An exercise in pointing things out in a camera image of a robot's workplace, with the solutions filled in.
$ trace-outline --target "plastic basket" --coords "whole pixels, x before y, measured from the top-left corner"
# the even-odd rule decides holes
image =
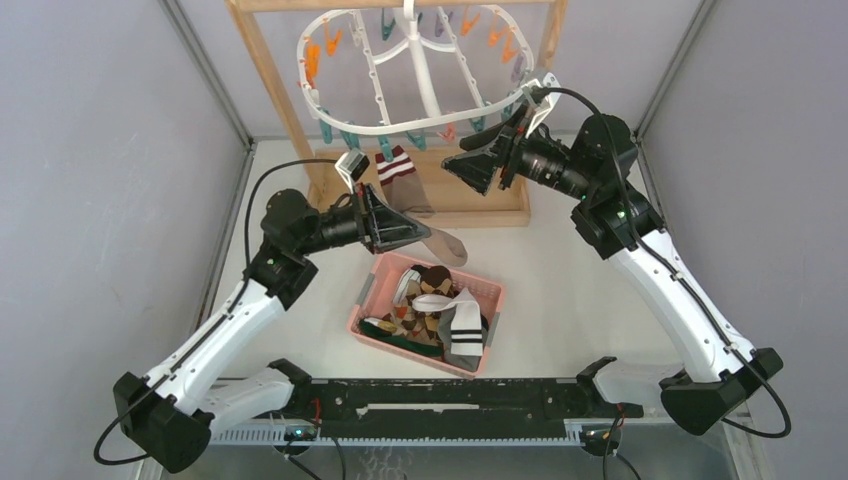
[[[365,285],[362,287],[359,299],[353,307],[353,312],[350,314],[350,319],[347,322],[348,331],[359,342],[366,345],[409,358],[444,372],[452,373],[463,378],[474,378],[480,375],[483,369],[486,368],[492,339],[495,337],[495,330],[500,321],[499,317],[501,308],[503,307],[505,292],[504,286],[500,283],[469,275],[452,268],[448,269],[451,272],[451,279],[454,285],[459,290],[463,288],[469,289],[474,295],[474,298],[477,299],[477,303],[480,304],[480,312],[489,320],[489,334],[486,337],[486,344],[483,346],[483,356],[480,358],[480,364],[477,366],[476,371],[464,370],[445,363],[440,359],[418,355],[360,333],[359,320],[365,317],[382,318],[385,314],[391,312],[393,307],[392,296],[397,289],[401,275],[409,267],[416,264],[426,267],[433,266],[432,263],[397,253],[386,253],[377,257],[377,262],[365,280]]]

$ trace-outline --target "white table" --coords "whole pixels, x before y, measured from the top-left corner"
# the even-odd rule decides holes
[[[260,142],[248,194],[262,172],[296,158],[287,141]],[[637,170],[634,167],[631,180],[640,185]],[[282,188],[306,185],[301,167],[284,169],[264,182],[251,218],[251,253],[261,242],[259,221],[268,197]],[[576,201],[535,184],[530,198],[533,215],[526,228],[450,231],[468,250],[463,270],[506,286],[484,377],[571,377],[604,355],[634,363],[679,362],[641,297],[574,230],[569,215]],[[219,304],[244,269],[244,208],[219,285]],[[421,244],[400,252],[438,263]],[[364,248],[349,245],[311,260],[319,269],[312,285],[285,316],[248,344],[224,376],[250,376],[272,360],[287,358],[315,378],[450,377],[362,345],[346,332],[351,308],[375,260]]]

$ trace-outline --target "patterned sock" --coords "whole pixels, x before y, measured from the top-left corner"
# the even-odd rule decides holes
[[[394,159],[386,161],[382,153],[375,157],[380,186],[389,206],[413,218],[433,215],[433,207],[427,200],[421,177],[412,164],[412,159],[400,145],[392,149]],[[461,267],[468,261],[468,252],[462,242],[437,228],[430,228],[431,235],[423,240],[424,245],[442,263]]]

